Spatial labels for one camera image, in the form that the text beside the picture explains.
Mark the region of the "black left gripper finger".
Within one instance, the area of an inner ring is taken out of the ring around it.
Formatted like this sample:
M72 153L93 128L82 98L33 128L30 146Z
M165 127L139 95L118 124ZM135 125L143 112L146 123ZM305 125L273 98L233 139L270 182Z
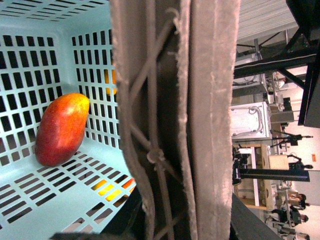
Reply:
M111 233L62 233L58 232L52 235L50 240L129 240L130 233L111 234Z

